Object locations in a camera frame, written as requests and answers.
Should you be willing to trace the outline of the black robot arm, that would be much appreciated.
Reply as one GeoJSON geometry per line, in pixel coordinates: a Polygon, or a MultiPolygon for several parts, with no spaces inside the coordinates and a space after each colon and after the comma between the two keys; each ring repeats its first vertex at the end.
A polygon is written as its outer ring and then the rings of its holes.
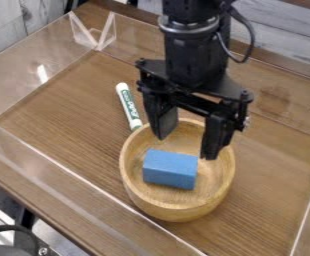
{"type": "Polygon", "coordinates": [[[161,0],[159,29],[164,58],[139,59],[137,90],[153,135],[163,140],[179,122],[177,110],[204,117],[200,157],[217,158],[232,135],[247,125],[252,93],[227,75],[229,62],[243,63],[229,52],[231,22],[245,27],[236,0],[161,0]]]}

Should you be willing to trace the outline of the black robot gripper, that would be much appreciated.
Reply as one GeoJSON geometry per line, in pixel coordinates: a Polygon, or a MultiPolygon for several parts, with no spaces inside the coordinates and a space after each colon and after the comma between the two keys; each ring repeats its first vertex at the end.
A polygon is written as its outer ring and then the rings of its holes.
{"type": "Polygon", "coordinates": [[[177,126],[180,108],[203,116],[200,158],[215,160],[229,145],[235,130],[245,126],[252,95],[227,76],[231,61],[243,63],[229,52],[227,19],[183,23],[161,19],[164,57],[140,59],[137,81],[153,135],[164,140],[177,126]]]}

